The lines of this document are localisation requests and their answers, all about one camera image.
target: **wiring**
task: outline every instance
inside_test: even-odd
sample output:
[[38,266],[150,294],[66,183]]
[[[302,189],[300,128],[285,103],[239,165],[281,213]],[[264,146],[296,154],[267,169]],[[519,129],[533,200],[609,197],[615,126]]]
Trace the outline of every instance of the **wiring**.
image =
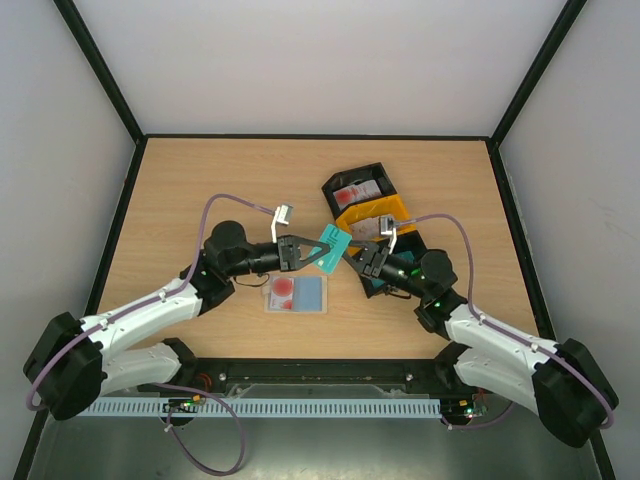
[[229,406],[227,402],[222,400],[217,395],[214,395],[213,393],[205,392],[203,390],[198,390],[197,388],[180,387],[177,385],[169,385],[167,383],[154,383],[153,385],[160,388],[166,388],[168,390],[176,390],[178,392],[188,392],[188,393],[195,393],[197,395],[202,395],[203,397],[209,398],[217,402],[218,404],[220,404],[222,408],[224,408],[227,412],[229,412],[231,417],[233,417],[233,420],[235,421],[236,426],[238,428],[238,433],[240,434],[240,453],[238,454],[238,460],[236,460],[236,463],[229,470],[214,470],[213,468],[207,467],[198,459],[196,459],[193,456],[193,454],[187,449],[182,439],[178,436],[176,429],[171,424],[171,416],[176,411],[178,411],[178,409],[180,408],[179,406],[173,406],[169,409],[169,412],[167,413],[167,419],[165,421],[165,425],[166,425],[165,431],[168,432],[175,439],[176,442],[178,442],[178,446],[180,447],[180,450],[182,450],[182,453],[184,454],[184,456],[187,457],[187,460],[189,460],[189,462],[191,462],[191,464],[195,466],[198,470],[206,473],[207,475],[211,475],[214,477],[226,477],[228,475],[233,475],[238,470],[240,470],[240,466],[242,465],[242,461],[244,460],[244,454],[247,448],[247,435],[244,430],[244,427],[242,426],[242,423],[240,422],[240,418],[238,418],[238,415],[236,414],[236,412],[233,411],[233,409]]
[[[474,277],[475,277],[475,267],[474,267],[474,263],[473,263],[473,252],[471,251],[471,242],[469,241],[469,235],[467,234],[466,230],[464,229],[462,223],[460,223],[460,221],[454,217],[453,215],[449,215],[448,213],[432,213],[429,215],[423,215],[421,217],[417,217],[415,219],[411,219],[411,220],[406,220],[403,222],[398,222],[397,223],[397,228],[400,227],[404,227],[407,225],[412,225],[415,223],[419,223],[425,220],[433,220],[436,218],[442,218],[442,219],[446,219],[449,220],[450,222],[453,222],[453,224],[458,227],[458,230],[460,231],[461,235],[462,235],[462,240],[464,241],[464,246],[467,250],[467,258],[468,258],[468,262],[469,262],[469,285],[467,288],[467,300],[469,302],[469,311],[471,312],[471,314],[480,322],[481,325],[486,325],[487,327],[491,328],[492,330],[505,335],[509,338],[511,338],[512,340],[524,345],[527,348],[532,348],[533,347],[533,342],[531,342],[530,340],[527,340],[526,338],[521,337],[520,335],[517,335],[515,333],[512,333],[504,328],[502,328],[500,325],[493,323],[492,321],[484,318],[483,315],[481,315],[475,308],[475,305],[473,304],[473,283],[474,283]],[[602,408],[604,408],[604,411],[607,414],[607,419],[605,420],[605,422],[600,425],[600,429],[606,429],[606,428],[610,428],[613,423],[614,423],[614,414],[613,414],[613,410],[612,408],[609,406],[609,403],[607,402],[607,400],[604,398],[604,396],[598,391],[598,389],[596,387],[594,387],[591,382],[589,380],[587,380],[585,378],[584,375],[582,375],[578,370],[576,370],[575,368],[573,368],[564,358],[556,355],[555,353],[551,352],[550,350],[547,350],[544,347],[541,347],[539,345],[536,346],[537,350],[541,353],[543,353],[544,355],[546,355],[547,357],[549,357],[550,359],[552,359],[554,362],[556,362],[557,364],[559,364],[561,367],[563,367],[567,372],[569,372],[571,375],[573,375],[595,398],[596,400],[598,400],[598,402],[602,405]],[[487,423],[483,423],[480,425],[473,425],[473,426],[467,426],[468,429],[476,429],[476,428],[480,428],[480,427],[485,427],[485,426],[491,426],[491,425],[495,425],[496,423],[498,423],[499,421],[503,420],[504,418],[506,418],[506,416],[508,414],[511,413],[513,407],[513,403],[497,418],[495,418],[494,420],[487,422]],[[461,430],[461,429],[465,429],[465,426],[453,426],[450,425],[446,419],[444,419],[443,417],[443,421],[445,422],[445,424],[449,427],[449,429],[455,429],[455,430]]]
[[[271,209],[268,209],[268,208],[263,207],[261,205],[258,205],[256,203],[248,202],[247,200],[244,200],[244,199],[242,199],[240,197],[236,197],[235,195],[230,195],[228,193],[217,193],[217,194],[213,195],[211,198],[209,198],[209,200],[207,200],[207,203],[206,203],[206,205],[204,207],[204,210],[202,211],[202,217],[200,219],[200,227],[198,229],[198,239],[196,241],[196,248],[195,248],[195,252],[193,254],[193,260],[191,262],[191,266],[189,268],[187,276],[185,277],[184,281],[177,288],[168,291],[166,293],[166,297],[171,297],[173,295],[176,295],[176,294],[182,292],[185,288],[187,288],[187,285],[189,285],[189,282],[191,281],[191,278],[193,277],[193,274],[195,273],[195,270],[196,270],[196,265],[198,263],[198,257],[200,256],[200,248],[202,246],[202,240],[203,240],[203,237],[204,237],[204,229],[206,228],[207,216],[209,215],[209,210],[211,209],[211,205],[213,204],[213,202],[215,202],[219,198],[226,198],[226,199],[229,199],[229,200],[233,200],[235,202],[238,202],[238,203],[241,203],[243,205],[246,205],[247,207],[251,207],[251,208],[253,208],[255,210],[258,210],[259,212],[262,212],[264,214],[271,215],[271,216],[274,215],[274,211],[271,210]],[[139,310],[140,308],[146,307],[148,305],[152,305],[153,303],[156,303],[156,302],[158,302],[160,300],[161,299],[160,299],[159,296],[153,296],[151,298],[148,298],[148,299],[143,300],[141,302],[135,303],[135,304],[133,304],[133,305],[131,305],[131,306],[119,311],[118,313],[106,318],[106,320],[107,320],[107,322],[109,324],[113,324],[118,319],[124,317],[125,315],[133,313],[136,310]],[[78,345],[80,342],[82,342],[86,338],[90,337],[91,335],[93,335],[94,333],[96,333],[97,331],[99,331],[102,328],[103,328],[102,325],[98,324],[98,325],[95,325],[95,326],[89,328],[88,330],[82,332],[81,334],[77,335],[69,343],[67,343],[64,347],[62,347],[60,349],[60,351],[58,351],[51,358],[51,360],[49,360],[47,362],[47,364],[42,368],[42,370],[40,371],[38,376],[33,381],[32,385],[31,385],[31,388],[29,389],[29,392],[27,393],[27,398],[25,400],[25,403],[26,403],[27,408],[29,410],[37,411],[37,410],[42,410],[42,409],[47,408],[47,406],[44,404],[44,402],[41,402],[39,405],[35,405],[33,403],[33,399],[34,399],[34,397],[35,397],[35,395],[36,395],[36,393],[38,391],[38,388],[40,388],[40,385],[42,384],[42,381],[46,378],[46,376],[49,374],[49,372],[51,372],[53,367],[55,367],[56,364],[67,353],[69,353],[76,345]]]

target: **blue-gray pad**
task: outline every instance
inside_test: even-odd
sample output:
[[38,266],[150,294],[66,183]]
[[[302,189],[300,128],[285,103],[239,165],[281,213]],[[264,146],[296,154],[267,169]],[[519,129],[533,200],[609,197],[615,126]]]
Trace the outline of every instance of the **blue-gray pad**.
[[296,277],[293,288],[294,312],[322,311],[322,278]]

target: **red and white package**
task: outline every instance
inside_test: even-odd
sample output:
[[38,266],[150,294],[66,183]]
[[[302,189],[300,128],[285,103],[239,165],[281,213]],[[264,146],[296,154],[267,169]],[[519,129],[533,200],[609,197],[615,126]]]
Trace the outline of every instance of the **red and white package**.
[[274,277],[269,294],[270,310],[291,310],[293,308],[293,278]]
[[338,208],[342,210],[352,203],[379,197],[381,193],[378,182],[375,180],[367,180],[359,185],[349,185],[348,187],[336,190],[333,192],[333,196],[338,203]]

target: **metal grille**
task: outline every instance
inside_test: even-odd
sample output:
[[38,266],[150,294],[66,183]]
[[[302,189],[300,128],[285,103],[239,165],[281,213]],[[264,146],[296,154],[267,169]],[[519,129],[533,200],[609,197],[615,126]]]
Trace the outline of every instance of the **metal grille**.
[[[167,398],[97,399],[80,416],[89,417],[157,417],[168,408]],[[439,418],[440,401],[431,399],[382,400],[297,400],[297,399],[225,399],[239,417],[245,418]],[[218,403],[208,400],[190,413],[175,416],[227,417]]]

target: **black metal frame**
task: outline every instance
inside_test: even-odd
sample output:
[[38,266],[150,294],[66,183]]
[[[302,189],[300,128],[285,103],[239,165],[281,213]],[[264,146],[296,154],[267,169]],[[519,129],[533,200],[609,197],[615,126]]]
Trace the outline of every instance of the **black metal frame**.
[[[252,139],[314,139],[314,140],[453,140],[453,141],[484,141],[487,146],[487,151],[491,159],[491,165],[496,178],[500,197],[504,207],[505,215],[511,236],[515,246],[520,268],[522,270],[525,286],[529,299],[531,302],[531,308],[535,317],[536,325],[540,332],[540,335],[545,338],[555,338],[553,326],[549,318],[549,313],[542,296],[540,284],[536,275],[535,267],[531,259],[531,253],[526,240],[526,235],[522,227],[522,223],[519,218],[518,211],[516,209],[513,192],[509,185],[509,180],[505,172],[504,163],[500,156],[499,147],[507,136],[509,130],[513,126],[516,118],[527,102],[529,96],[533,92],[538,81],[542,77],[547,66],[551,62],[556,51],[560,47],[562,41],[567,35],[569,29],[575,22],[580,11],[585,5],[587,0],[568,0],[556,20],[553,28],[547,36],[544,44],[540,48],[535,60],[529,68],[526,76],[520,84],[514,98],[512,99],[509,107],[505,111],[502,119],[500,120],[498,127],[491,138],[486,136],[422,136],[422,135],[283,135],[283,134],[144,134],[138,125],[131,109],[127,105],[127,102],[120,91],[113,75],[111,74],[104,58],[100,54],[97,45],[93,41],[93,38],[82,20],[80,13],[78,12],[73,0],[53,0],[58,7],[62,17],[67,23],[71,33],[75,37],[78,45],[85,54],[87,61],[93,68],[98,80],[102,84],[105,92],[109,96],[114,108],[120,116],[123,124],[129,131],[131,138],[136,143],[136,149],[131,160],[131,165],[127,175],[127,179],[122,190],[122,195],[116,209],[116,215],[109,231],[109,236],[105,245],[105,249],[96,273],[95,282],[91,290],[91,294],[87,303],[86,314],[93,314],[97,311],[102,297],[102,292],[106,283],[106,279],[111,266],[111,261],[115,253],[115,247],[120,236],[120,231],[124,224],[129,200],[133,193],[136,177],[140,169],[140,164],[144,156],[144,151],[149,138],[252,138]],[[276,360],[215,360],[215,359],[203,359],[206,364],[213,365],[215,368],[230,368],[230,365],[235,365],[234,368],[253,368],[256,372],[264,371],[265,366],[268,366],[272,372],[277,371],[279,367],[287,369],[288,365],[291,365],[292,360],[282,360],[279,364]],[[381,375],[384,374],[387,367],[392,369],[404,369],[404,371],[411,368],[417,368],[417,365],[428,363],[420,363],[420,361],[307,361],[299,360],[295,361],[301,364],[305,364],[310,369],[318,368],[318,366],[325,364],[327,366],[327,374],[336,368],[340,369],[340,366],[351,366],[355,370],[366,365],[367,368],[379,368]],[[435,388],[429,386],[429,383],[414,384],[414,387],[419,389]],[[34,423],[29,432],[25,448],[20,458],[18,468],[16,470],[14,480],[23,480],[28,477],[31,464],[36,452],[38,442],[42,430],[44,428],[47,419],[47,412],[39,412],[36,415]],[[596,457],[596,462],[600,469],[600,474],[605,480],[614,480],[615,474],[611,466],[611,462],[606,452],[604,442],[599,433],[596,433],[592,439],[591,444]]]

